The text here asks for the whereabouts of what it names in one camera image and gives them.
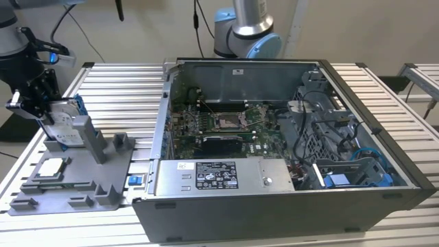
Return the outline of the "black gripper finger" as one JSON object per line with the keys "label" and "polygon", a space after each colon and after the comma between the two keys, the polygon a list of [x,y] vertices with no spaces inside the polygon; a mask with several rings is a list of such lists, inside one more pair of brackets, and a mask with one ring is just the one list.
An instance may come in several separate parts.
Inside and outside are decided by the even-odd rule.
{"label": "black gripper finger", "polygon": [[44,124],[54,124],[51,102],[60,100],[56,72],[47,68],[30,83],[32,114]]}

